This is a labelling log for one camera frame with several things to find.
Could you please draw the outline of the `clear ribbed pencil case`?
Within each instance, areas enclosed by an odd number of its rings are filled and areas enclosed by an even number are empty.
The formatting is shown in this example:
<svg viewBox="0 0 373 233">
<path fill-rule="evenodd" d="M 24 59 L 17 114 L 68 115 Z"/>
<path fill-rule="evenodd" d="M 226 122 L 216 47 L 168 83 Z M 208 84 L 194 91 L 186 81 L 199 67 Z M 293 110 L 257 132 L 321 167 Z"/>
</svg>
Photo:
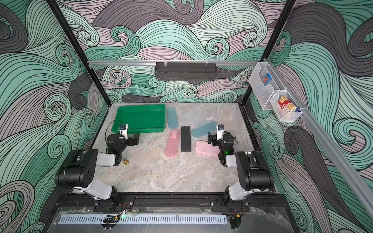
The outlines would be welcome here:
<svg viewBox="0 0 373 233">
<path fill-rule="evenodd" d="M 194 106 L 180 118 L 182 125 L 189 125 L 194 119 L 202 116 L 203 110 L 201 107 Z"/>
</svg>

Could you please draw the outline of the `green storage tray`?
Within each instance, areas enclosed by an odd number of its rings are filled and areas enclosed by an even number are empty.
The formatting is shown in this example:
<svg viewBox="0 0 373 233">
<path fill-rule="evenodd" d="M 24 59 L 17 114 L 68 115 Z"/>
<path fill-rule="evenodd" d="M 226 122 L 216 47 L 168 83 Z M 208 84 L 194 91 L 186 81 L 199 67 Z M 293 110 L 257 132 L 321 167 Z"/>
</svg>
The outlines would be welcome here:
<svg viewBox="0 0 373 233">
<path fill-rule="evenodd" d="M 119 132 L 119 125 L 128 126 L 128 134 L 161 133 L 165 129 L 165 105 L 129 105 L 118 108 L 111 131 Z"/>
</svg>

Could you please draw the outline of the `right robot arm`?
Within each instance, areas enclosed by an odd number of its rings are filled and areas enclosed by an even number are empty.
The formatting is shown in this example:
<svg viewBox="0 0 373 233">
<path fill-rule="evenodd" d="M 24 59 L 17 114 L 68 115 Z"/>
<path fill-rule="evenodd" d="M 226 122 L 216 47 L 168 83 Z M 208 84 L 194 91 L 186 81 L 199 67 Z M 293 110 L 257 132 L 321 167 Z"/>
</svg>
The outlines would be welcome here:
<svg viewBox="0 0 373 233">
<path fill-rule="evenodd" d="M 218 147 L 218 159 L 226 168 L 236 168 L 238 181 L 225 191 L 225 202 L 246 200 L 250 195 L 268 191 L 274 180 L 261 151 L 235 151 L 236 138 L 230 133 L 208 134 L 208 143 Z"/>
</svg>

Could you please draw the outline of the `teal smooth pencil case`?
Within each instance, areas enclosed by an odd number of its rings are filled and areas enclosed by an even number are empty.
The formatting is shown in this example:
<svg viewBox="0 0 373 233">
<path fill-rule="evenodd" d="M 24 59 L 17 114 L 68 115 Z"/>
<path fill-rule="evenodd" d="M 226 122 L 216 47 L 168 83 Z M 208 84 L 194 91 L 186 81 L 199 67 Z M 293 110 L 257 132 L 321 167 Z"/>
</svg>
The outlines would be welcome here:
<svg viewBox="0 0 373 233">
<path fill-rule="evenodd" d="M 211 121 L 209 123 L 206 123 L 202 126 L 199 126 L 193 130 L 191 130 L 191 135 L 195 138 L 198 139 L 200 137 L 203 137 L 209 133 L 212 133 L 216 131 L 217 129 L 217 122 L 216 121 Z"/>
</svg>

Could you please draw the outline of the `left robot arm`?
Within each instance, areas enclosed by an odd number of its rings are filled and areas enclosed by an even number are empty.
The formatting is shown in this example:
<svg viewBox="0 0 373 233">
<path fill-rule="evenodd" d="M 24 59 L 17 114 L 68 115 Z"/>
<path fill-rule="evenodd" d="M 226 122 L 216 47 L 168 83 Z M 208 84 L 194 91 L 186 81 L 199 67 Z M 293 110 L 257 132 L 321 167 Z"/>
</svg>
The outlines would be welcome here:
<svg viewBox="0 0 373 233">
<path fill-rule="evenodd" d="M 127 147 L 139 144 L 140 133 L 132 137 L 111 134 L 106 139 L 106 153 L 98 149 L 71 150 L 57 171 L 54 181 L 57 186 L 67 187 L 91 196 L 97 201 L 114 199 L 116 189 L 95 177 L 98 167 L 117 167 Z"/>
</svg>

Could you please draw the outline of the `opaque pink pencil case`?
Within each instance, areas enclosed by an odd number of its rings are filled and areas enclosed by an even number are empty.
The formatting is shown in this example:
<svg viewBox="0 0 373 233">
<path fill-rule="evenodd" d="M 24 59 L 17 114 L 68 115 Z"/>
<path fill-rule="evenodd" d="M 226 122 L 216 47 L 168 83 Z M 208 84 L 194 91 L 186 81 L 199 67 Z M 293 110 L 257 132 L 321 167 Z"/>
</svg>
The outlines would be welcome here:
<svg viewBox="0 0 373 233">
<path fill-rule="evenodd" d="M 198 140 L 195 144 L 195 152 L 199 155 L 218 157 L 220 150 L 218 147 L 214 147 L 206 141 Z"/>
</svg>

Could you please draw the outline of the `black pencil case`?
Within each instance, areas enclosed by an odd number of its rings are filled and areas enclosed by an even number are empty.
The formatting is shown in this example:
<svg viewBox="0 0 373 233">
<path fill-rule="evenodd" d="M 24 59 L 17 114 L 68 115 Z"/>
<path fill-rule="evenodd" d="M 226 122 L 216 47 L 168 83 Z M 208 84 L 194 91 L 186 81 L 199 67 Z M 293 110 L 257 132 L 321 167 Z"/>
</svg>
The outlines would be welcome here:
<svg viewBox="0 0 373 233">
<path fill-rule="evenodd" d="M 191 152 L 191 132 L 189 126 L 181 127 L 181 152 Z"/>
</svg>

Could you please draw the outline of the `translucent pink pencil case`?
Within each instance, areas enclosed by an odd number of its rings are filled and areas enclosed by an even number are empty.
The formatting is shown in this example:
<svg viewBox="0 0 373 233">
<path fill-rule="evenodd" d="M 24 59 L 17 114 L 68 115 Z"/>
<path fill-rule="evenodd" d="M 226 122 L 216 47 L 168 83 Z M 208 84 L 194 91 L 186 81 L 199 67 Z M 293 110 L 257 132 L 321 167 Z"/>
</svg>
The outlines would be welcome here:
<svg viewBox="0 0 373 233">
<path fill-rule="evenodd" d="M 164 151 L 165 156 L 167 157 L 175 157 L 179 147 L 179 141 L 181 138 L 181 131 L 179 129 L 172 129 L 170 131 L 166 148 Z"/>
</svg>

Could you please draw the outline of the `teal ribbed pencil case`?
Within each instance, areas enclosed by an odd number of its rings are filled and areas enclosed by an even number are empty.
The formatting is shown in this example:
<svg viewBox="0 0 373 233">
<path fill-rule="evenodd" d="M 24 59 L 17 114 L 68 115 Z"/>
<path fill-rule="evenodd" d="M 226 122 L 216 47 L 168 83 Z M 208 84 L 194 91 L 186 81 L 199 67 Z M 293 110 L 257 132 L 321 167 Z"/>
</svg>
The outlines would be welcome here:
<svg viewBox="0 0 373 233">
<path fill-rule="evenodd" d="M 178 118 L 177 118 L 176 109 L 174 107 L 166 108 L 166 117 L 167 117 L 168 127 L 171 130 L 178 129 L 179 127 Z"/>
</svg>

